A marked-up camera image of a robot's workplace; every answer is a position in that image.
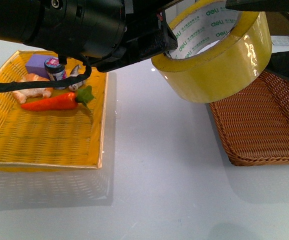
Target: toy carrot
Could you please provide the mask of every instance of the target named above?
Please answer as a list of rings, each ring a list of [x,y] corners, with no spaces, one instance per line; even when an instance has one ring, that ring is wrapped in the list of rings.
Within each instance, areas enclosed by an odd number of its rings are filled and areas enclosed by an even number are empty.
[[[67,92],[58,96],[24,103],[21,105],[21,108],[36,112],[48,110],[72,110],[75,109],[79,103],[87,107],[87,103],[94,98],[95,97],[92,95],[92,87],[87,86],[84,89],[78,89],[77,93]]]

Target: roll of packing tape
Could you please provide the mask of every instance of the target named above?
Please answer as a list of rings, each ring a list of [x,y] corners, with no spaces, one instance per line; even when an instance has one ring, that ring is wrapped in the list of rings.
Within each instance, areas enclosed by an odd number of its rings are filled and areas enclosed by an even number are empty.
[[[221,0],[200,0],[186,9],[170,23],[178,48],[151,59],[187,101],[211,103],[229,97],[254,81],[270,60],[265,13],[229,10],[225,5]]]

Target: purple sponge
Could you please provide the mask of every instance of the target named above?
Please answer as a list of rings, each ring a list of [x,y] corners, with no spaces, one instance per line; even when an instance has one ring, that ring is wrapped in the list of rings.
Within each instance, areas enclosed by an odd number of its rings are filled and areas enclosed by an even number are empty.
[[[25,68],[29,74],[37,74],[40,77],[50,79],[47,71],[45,70],[45,61],[53,57],[54,56],[33,54],[29,61],[26,63]]]

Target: wicker basket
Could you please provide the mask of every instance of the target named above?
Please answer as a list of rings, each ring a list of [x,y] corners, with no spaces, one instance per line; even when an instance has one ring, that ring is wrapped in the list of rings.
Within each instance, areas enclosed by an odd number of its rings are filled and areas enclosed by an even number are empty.
[[[50,51],[17,51],[0,68],[0,83],[20,79],[33,54],[56,56]],[[66,73],[82,63],[68,59]],[[10,92],[0,93],[0,170],[53,171],[98,169],[102,166],[107,75],[92,69],[86,81],[95,96],[88,107],[75,110],[31,112],[23,110]],[[68,92],[55,90],[52,96]]]
[[[289,82],[263,72],[209,104],[222,145],[236,166],[289,164]]]

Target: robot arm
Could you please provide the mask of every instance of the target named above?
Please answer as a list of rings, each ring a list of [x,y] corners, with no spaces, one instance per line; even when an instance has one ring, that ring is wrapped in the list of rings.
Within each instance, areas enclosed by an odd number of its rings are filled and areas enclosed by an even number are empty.
[[[0,83],[0,92],[67,87],[88,78],[91,67],[108,72],[177,48],[165,9],[181,1],[0,0],[0,40],[53,51],[64,65],[70,57],[86,66],[84,74],[64,81]],[[287,12],[289,1],[227,0],[226,5],[249,11],[280,6]]]

